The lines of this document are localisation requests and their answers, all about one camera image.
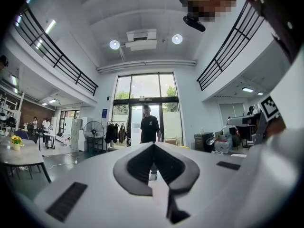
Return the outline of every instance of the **white ceiling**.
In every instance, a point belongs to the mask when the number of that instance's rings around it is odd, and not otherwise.
[[[50,34],[55,42],[72,31],[100,67],[122,61],[109,42],[125,44],[131,30],[157,29],[157,48],[131,52],[122,47],[126,61],[192,60],[203,36],[183,22],[186,11],[179,0],[32,0],[30,7],[42,26],[56,20]],[[179,45],[172,43],[175,34],[183,36]]]
[[[219,91],[215,97],[248,98],[257,97],[257,93],[270,93],[289,69],[290,64],[278,44],[273,41],[266,50],[236,77],[231,84]],[[254,92],[242,90],[248,87]]]
[[[24,92],[26,96],[31,97],[34,102],[47,103],[56,107],[61,105],[82,103],[73,96],[65,93],[59,88],[54,87],[43,77],[39,76],[25,66],[5,48],[0,50],[0,54],[4,54],[9,60],[9,66],[0,74],[0,80],[8,82],[11,84],[11,88],[13,88],[11,75],[16,76],[18,78],[17,89],[20,92]],[[52,99],[56,99],[57,102],[50,104],[49,101]]]

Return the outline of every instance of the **black railing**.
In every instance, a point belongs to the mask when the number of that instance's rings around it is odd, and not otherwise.
[[[263,21],[264,19],[260,17],[249,2],[246,1],[223,45],[197,79],[202,91],[239,55],[260,28]]]
[[[76,85],[95,95],[98,85],[71,62],[44,31],[29,7],[25,6],[14,22],[18,33],[53,68]]]

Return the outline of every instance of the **flower bouquet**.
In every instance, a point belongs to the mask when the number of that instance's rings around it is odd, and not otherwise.
[[[15,135],[12,136],[11,143],[14,144],[14,150],[17,150],[17,151],[20,150],[20,147],[24,146],[24,144],[22,144],[22,139]]]

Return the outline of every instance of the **white shirt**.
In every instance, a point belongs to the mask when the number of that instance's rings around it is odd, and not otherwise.
[[[47,122],[46,120],[44,120],[44,121],[42,122],[42,125],[43,125],[43,131],[49,131],[49,127],[50,127],[50,125],[51,125],[50,122]]]
[[[37,120],[33,121],[33,126],[34,126],[34,129],[37,129]]]

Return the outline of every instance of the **ceiling air conditioning unit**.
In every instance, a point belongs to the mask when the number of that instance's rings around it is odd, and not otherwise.
[[[156,49],[156,29],[139,29],[127,32],[128,41],[125,46],[131,51]]]

